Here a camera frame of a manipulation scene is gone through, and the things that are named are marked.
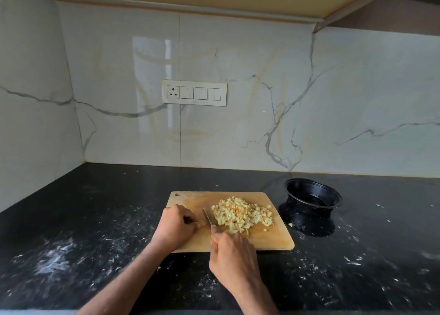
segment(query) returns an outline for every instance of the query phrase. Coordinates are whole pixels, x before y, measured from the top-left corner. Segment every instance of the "empty black container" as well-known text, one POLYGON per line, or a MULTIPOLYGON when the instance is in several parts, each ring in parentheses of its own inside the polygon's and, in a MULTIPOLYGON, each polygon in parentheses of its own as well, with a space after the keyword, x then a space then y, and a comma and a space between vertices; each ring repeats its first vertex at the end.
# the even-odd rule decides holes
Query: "empty black container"
POLYGON ((330 212, 342 204, 338 191, 311 179, 289 179, 285 187, 287 204, 305 214, 329 217, 330 212))

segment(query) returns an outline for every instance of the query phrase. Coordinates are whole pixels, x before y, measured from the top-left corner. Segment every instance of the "diced apple pile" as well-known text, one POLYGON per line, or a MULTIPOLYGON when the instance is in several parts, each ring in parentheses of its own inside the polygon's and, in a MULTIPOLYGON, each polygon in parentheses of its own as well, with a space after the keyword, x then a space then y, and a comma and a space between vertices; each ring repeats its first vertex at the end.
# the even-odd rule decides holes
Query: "diced apple pile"
POLYGON ((248 204, 245 200, 234 196, 227 200, 222 199, 217 205, 211 207, 219 226, 229 226, 227 232, 230 234, 246 231, 248 235, 249 228, 257 223, 261 222, 265 226, 273 225, 272 212, 269 208, 272 207, 248 204))

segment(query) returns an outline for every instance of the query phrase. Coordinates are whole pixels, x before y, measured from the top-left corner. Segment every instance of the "person's left hand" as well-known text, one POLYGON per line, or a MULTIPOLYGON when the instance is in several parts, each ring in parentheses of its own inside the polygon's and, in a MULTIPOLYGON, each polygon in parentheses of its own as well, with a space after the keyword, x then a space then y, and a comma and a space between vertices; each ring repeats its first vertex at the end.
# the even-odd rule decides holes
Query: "person's left hand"
POLYGON ((168 252, 173 252, 184 245, 200 227, 201 223, 191 210, 174 204, 164 209, 151 243, 157 243, 168 252))

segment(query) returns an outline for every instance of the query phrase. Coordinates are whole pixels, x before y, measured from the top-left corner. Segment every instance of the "knife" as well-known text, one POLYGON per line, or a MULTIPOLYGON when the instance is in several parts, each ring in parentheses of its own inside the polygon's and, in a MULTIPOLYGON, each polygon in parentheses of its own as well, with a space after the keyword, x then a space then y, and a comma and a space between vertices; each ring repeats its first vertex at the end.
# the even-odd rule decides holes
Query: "knife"
POLYGON ((209 225, 209 230, 211 230, 212 222, 211 222, 211 220, 209 219, 209 216, 208 216, 208 214, 206 213, 206 210, 205 210, 204 208, 202 208, 201 210, 202 210, 202 212, 203 212, 203 215, 205 216, 206 222, 207 222, 208 225, 209 225))

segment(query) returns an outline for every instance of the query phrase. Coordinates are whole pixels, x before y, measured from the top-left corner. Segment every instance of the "hand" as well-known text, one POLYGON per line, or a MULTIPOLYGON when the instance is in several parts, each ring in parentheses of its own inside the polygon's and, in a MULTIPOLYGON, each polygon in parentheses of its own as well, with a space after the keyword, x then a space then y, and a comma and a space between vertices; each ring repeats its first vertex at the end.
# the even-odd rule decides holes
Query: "hand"
POLYGON ((259 288, 260 270, 256 260, 255 247, 239 233, 219 233, 211 228, 211 258, 209 268, 219 282, 237 299, 249 289, 259 288))
POLYGON ((168 253, 173 252, 184 245, 200 226, 201 223, 197 221, 191 210, 174 204, 163 210, 162 218, 150 243, 159 245, 168 253))

